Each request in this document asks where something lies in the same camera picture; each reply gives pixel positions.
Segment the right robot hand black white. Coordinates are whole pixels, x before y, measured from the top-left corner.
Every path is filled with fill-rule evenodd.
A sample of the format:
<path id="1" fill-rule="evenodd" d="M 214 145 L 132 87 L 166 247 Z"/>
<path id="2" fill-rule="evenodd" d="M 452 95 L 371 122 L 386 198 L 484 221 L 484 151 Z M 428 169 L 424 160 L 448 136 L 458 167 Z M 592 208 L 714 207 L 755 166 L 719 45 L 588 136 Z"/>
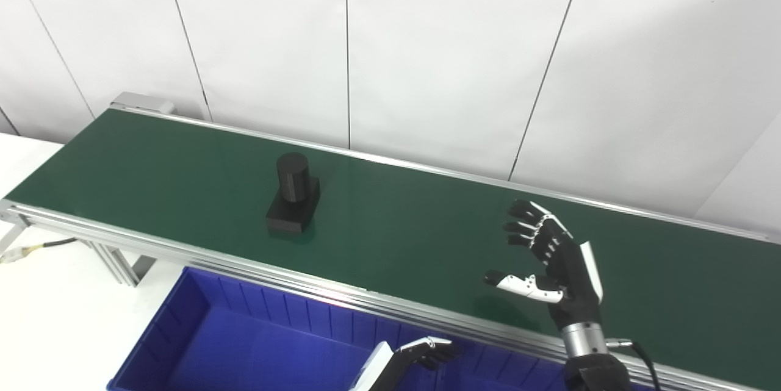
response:
<path id="1" fill-rule="evenodd" d="M 483 282 L 546 304 L 560 331 L 580 323 L 602 324 L 602 280 L 591 245 L 577 243 L 554 213 L 533 200 L 514 200 L 508 215 L 513 218 L 503 226 L 508 244 L 529 249 L 545 272 L 526 275 L 488 270 Z"/>

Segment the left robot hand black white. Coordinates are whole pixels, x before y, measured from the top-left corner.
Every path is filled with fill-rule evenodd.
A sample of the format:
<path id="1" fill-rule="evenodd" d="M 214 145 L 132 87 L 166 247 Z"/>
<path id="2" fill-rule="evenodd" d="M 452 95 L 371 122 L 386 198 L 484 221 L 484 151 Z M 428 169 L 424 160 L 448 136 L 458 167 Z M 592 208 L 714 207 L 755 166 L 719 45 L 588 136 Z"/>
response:
<path id="1" fill-rule="evenodd" d="M 350 390 L 395 390 L 413 365 L 437 371 L 455 360 L 461 349 L 450 339 L 422 337 L 391 349 L 385 341 L 377 344 L 351 383 Z"/>

